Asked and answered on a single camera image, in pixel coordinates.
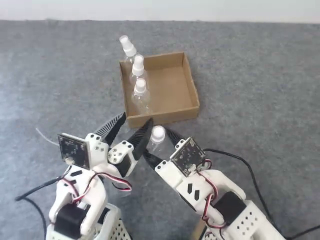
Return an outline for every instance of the white cable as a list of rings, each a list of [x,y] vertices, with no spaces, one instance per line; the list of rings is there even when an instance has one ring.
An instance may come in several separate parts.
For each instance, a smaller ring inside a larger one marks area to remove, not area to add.
[[[54,142],[54,141],[51,141],[49,138],[47,138],[45,135],[43,135],[42,132],[40,132],[40,130],[36,127],[35,130],[38,132],[38,134],[40,134],[41,137],[44,138],[44,140],[46,140],[48,143],[51,143],[53,145],[56,145],[56,146],[59,146],[58,143]]]

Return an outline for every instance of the circuit board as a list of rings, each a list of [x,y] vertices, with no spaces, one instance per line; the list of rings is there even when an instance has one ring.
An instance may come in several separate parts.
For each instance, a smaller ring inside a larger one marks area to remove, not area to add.
[[[63,161],[90,169],[89,145],[84,139],[62,133],[58,140]]]
[[[182,146],[171,156],[171,161],[175,166],[188,177],[196,167],[205,160],[205,153],[198,144],[189,137]]]

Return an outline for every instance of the cardboard box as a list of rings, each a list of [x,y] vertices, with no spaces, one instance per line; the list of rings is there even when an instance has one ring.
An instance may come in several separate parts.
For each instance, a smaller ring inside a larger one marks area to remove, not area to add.
[[[204,221],[200,220],[192,232],[190,240],[201,240],[205,235],[207,226]]]
[[[150,91],[151,114],[138,115],[131,101],[134,86],[130,84],[131,66],[120,62],[125,112],[131,128],[141,127],[153,117],[155,124],[168,124],[196,118],[198,93],[191,76],[187,56],[183,52],[152,55],[144,58],[147,86]]]

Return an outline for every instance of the white wall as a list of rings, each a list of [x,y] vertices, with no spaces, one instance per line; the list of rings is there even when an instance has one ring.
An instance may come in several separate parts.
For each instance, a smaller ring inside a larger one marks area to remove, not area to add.
[[[0,0],[0,19],[320,23],[320,0]]]

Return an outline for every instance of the black cable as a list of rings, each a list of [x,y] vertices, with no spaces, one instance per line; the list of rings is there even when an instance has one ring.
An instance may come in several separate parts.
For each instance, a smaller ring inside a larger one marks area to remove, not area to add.
[[[225,240],[224,236],[222,236],[222,228],[219,229],[219,234],[222,240]]]
[[[317,230],[317,229],[320,229],[320,225],[311,227],[311,228],[309,228],[309,229],[307,229],[307,230],[305,230],[305,231],[302,231],[302,232],[297,233],[296,235],[287,237],[286,239],[287,239],[287,240],[293,240],[293,239],[299,238],[299,237],[301,237],[302,235],[308,234],[308,233],[310,233],[310,232],[312,232],[312,231],[314,231],[314,230]]]
[[[36,186],[35,188],[27,191],[26,193],[20,195],[20,196],[17,196],[14,200],[16,202],[19,202],[21,200],[25,200],[27,202],[29,202],[30,204],[32,204],[36,210],[38,211],[38,213],[40,214],[41,216],[41,219],[42,219],[42,225],[43,225],[43,232],[44,232],[44,240],[46,240],[46,235],[47,235],[47,222],[46,222],[46,218],[45,218],[45,215],[44,213],[41,211],[40,207],[31,199],[27,198],[27,196],[29,196],[30,194],[33,194],[34,192],[40,190],[40,189],[43,189],[47,186],[50,186],[58,181],[60,181],[61,179],[63,179],[68,173],[69,171],[71,170],[71,166],[69,166],[69,168],[65,171],[65,173],[61,176],[58,176],[56,177],[55,179],[52,179],[52,180],[49,180],[39,186]]]
[[[35,207],[35,209],[37,210],[37,212],[40,214],[41,220],[42,220],[43,232],[44,232],[44,240],[46,240],[47,222],[46,222],[46,218],[45,218],[44,213],[41,211],[40,207],[33,200],[31,200],[30,198],[24,197],[22,199],[27,201],[28,203],[32,204]]]
[[[20,200],[24,199],[25,197],[29,196],[30,194],[33,194],[34,192],[36,192],[36,191],[38,191],[38,190],[40,190],[40,189],[43,189],[43,188],[45,188],[45,187],[47,187],[47,186],[50,186],[50,185],[52,185],[52,184],[60,181],[61,179],[63,179],[63,178],[68,174],[68,172],[70,171],[70,169],[71,169],[71,166],[67,169],[67,171],[66,171],[63,175],[58,176],[58,177],[56,177],[55,179],[49,180],[49,181],[47,181],[47,182],[45,182],[45,183],[43,183],[43,184],[41,184],[41,185],[39,185],[39,186],[36,186],[35,188],[27,191],[26,193],[24,193],[24,194],[22,194],[22,195],[20,195],[20,196],[17,196],[14,200],[15,200],[16,202],[19,202]]]
[[[252,178],[253,185],[254,185],[254,187],[255,187],[256,193],[258,194],[258,197],[259,197],[259,199],[260,199],[260,201],[261,201],[261,203],[262,203],[262,206],[263,206],[263,208],[264,208],[264,210],[265,210],[265,212],[266,212],[267,217],[269,218],[269,220],[270,220],[271,224],[274,226],[274,228],[275,228],[279,233],[281,233],[281,231],[279,230],[279,228],[278,228],[277,225],[275,224],[275,221],[273,220],[273,217],[271,216],[271,214],[270,214],[270,212],[269,212],[269,209],[268,209],[268,207],[267,207],[267,204],[266,204],[263,196],[261,195],[259,186],[258,186],[257,181],[256,181],[256,177],[255,177],[254,171],[252,170],[250,164],[249,164],[246,160],[244,160],[242,157],[237,156],[237,155],[234,155],[234,154],[229,153],[229,152],[220,151],[220,150],[215,150],[215,149],[212,149],[212,148],[205,148],[205,149],[203,149],[203,151],[204,151],[204,152],[212,152],[212,153],[222,154],[222,155],[226,155],[226,156],[229,156],[229,157],[238,159],[238,160],[240,160],[241,162],[243,162],[243,163],[247,166],[247,168],[249,169],[249,172],[250,172],[250,174],[251,174],[251,178]],[[320,225],[314,226],[314,227],[311,227],[311,228],[309,228],[309,229],[307,229],[307,230],[305,230],[305,231],[299,232],[299,233],[297,233],[297,234],[294,235],[294,236],[285,237],[285,239],[287,239],[287,240],[293,240],[293,239],[296,239],[296,238],[298,238],[298,237],[301,237],[302,235],[305,235],[305,234],[310,233],[310,232],[312,232],[312,231],[314,231],[314,230],[317,230],[317,229],[320,229]]]

